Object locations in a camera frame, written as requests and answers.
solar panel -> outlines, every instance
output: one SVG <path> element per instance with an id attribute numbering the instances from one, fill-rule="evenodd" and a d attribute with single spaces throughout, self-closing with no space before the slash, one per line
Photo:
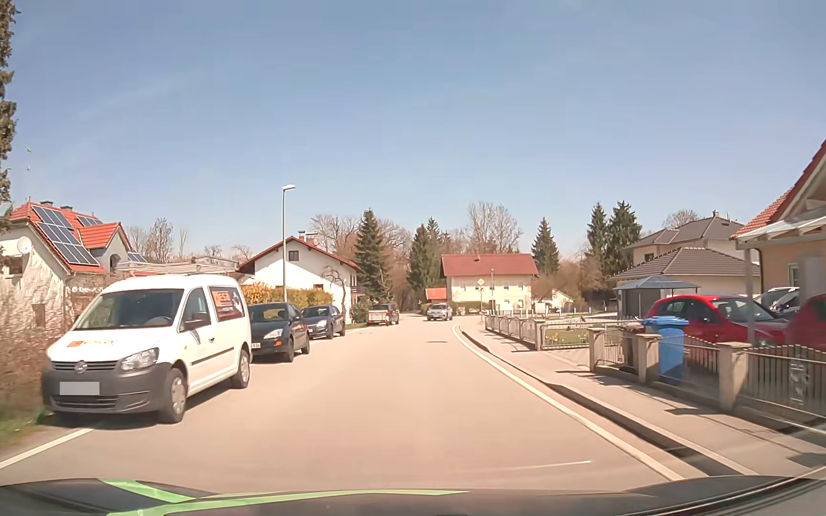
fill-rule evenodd
<path id="1" fill-rule="evenodd" d="M 63 228 L 72 228 L 72 224 L 69 223 L 69 219 L 63 215 L 63 212 L 58 209 L 53 209 L 51 207 L 43 207 L 41 205 L 31 206 L 34 208 L 34 213 L 40 217 L 40 220 L 43 220 L 47 224 L 53 224 L 55 226 L 63 226 Z"/>
<path id="2" fill-rule="evenodd" d="M 99 226 L 99 225 L 101 225 L 101 224 L 104 224 L 104 222 L 101 222 L 101 221 L 100 221 L 100 220 L 98 220 L 97 218 L 94 218 L 94 217 L 85 217 L 84 215 L 79 215 L 79 216 L 78 216 L 78 221 L 79 221 L 79 222 L 81 222 L 81 223 L 82 223 L 82 225 L 83 225 L 83 226 L 85 226 L 86 228 L 87 228 L 88 226 Z"/>
<path id="3" fill-rule="evenodd" d="M 100 265 L 98 260 L 91 255 L 91 252 L 82 246 L 82 243 L 75 238 L 71 229 L 63 228 L 55 224 L 38 222 L 40 231 L 53 242 L 56 251 L 59 251 L 66 259 L 66 263 L 74 265 Z"/>

van headlight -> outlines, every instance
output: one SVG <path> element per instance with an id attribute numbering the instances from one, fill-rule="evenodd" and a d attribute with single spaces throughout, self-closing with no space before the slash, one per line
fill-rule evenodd
<path id="1" fill-rule="evenodd" d="M 135 371 L 152 367 L 158 362 L 158 348 L 133 353 L 120 361 L 121 371 Z"/>

van side mirror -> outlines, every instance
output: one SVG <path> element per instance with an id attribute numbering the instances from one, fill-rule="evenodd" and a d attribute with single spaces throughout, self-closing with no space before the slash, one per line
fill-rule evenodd
<path id="1" fill-rule="evenodd" d="M 209 324 L 209 313 L 208 312 L 194 312 L 192 316 L 190 316 L 189 321 L 184 321 L 184 330 L 190 331 L 195 330 L 197 328 L 202 328 L 204 326 L 208 326 Z"/>

sidewalk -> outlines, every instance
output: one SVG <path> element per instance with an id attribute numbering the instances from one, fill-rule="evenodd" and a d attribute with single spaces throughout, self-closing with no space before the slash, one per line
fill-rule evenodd
<path id="1" fill-rule="evenodd" d="M 653 388 L 593 375 L 576 360 L 582 350 L 535 352 L 486 331 L 479 320 L 463 322 L 461 329 L 485 351 L 558 393 L 664 447 L 694 451 L 689 462 L 710 475 L 801 475 L 826 464 L 820 445 Z"/>

blue trash bin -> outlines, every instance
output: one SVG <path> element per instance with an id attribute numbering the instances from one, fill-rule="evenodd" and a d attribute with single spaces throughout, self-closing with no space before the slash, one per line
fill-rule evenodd
<path id="1" fill-rule="evenodd" d="M 647 333 L 658 333 L 659 374 L 680 382 L 684 379 L 684 326 L 686 319 L 674 316 L 650 317 L 642 321 Z"/>

